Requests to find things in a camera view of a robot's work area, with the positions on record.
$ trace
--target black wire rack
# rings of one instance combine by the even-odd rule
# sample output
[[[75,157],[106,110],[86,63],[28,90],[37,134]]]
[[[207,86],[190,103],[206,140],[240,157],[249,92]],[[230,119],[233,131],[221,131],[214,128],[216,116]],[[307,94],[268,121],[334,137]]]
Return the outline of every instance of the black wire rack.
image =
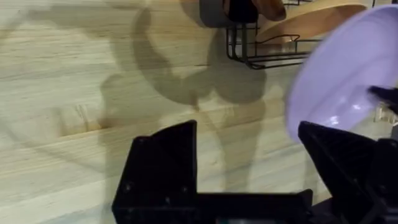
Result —
[[[312,2],[312,0],[295,0],[293,3],[286,3],[287,7],[295,7],[303,2]],[[303,59],[311,53],[310,50],[301,50],[302,44],[316,46],[321,39],[300,39],[299,35],[279,35],[263,42],[255,41],[255,36],[259,31],[259,22],[255,24],[235,24],[226,29],[226,51],[231,60],[246,64],[249,68],[255,70],[299,65]],[[264,45],[276,38],[288,37],[290,42],[280,45]]]

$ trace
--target black mount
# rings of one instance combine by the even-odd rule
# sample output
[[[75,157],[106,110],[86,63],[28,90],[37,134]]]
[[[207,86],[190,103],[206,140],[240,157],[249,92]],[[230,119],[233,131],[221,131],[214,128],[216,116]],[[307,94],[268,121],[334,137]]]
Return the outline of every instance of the black mount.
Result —
[[[234,219],[398,223],[394,140],[376,142],[302,122],[299,137],[332,195],[312,206],[309,189],[296,194],[198,193],[196,127],[196,121],[188,121],[135,138],[113,202],[118,224],[214,224]]]

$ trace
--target purple bowl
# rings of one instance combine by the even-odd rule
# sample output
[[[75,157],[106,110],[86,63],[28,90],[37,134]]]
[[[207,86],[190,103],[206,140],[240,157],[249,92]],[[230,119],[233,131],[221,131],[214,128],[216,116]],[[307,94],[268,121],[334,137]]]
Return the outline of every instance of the purple bowl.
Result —
[[[349,130],[377,106],[371,85],[398,81],[398,5],[359,13],[335,29],[303,64],[287,101],[286,124],[300,141],[301,121]]]

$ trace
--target wooden countertop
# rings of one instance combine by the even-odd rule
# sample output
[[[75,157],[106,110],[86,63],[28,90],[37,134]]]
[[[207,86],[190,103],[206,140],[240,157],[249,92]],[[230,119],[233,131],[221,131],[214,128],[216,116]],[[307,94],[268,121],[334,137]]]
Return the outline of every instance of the wooden countertop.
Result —
[[[249,70],[223,38],[194,0],[3,0],[0,222],[114,223],[132,138],[188,119],[199,191],[328,197],[284,129],[298,67]]]

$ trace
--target wooden surface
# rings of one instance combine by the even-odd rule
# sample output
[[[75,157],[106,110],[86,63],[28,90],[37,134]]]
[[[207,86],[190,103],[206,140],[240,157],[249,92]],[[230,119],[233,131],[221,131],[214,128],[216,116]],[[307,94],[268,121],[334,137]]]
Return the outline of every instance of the wooden surface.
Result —
[[[199,191],[328,196],[284,128],[298,67],[230,62],[198,21],[194,0],[1,1],[1,223],[114,223],[132,138],[188,119]]]

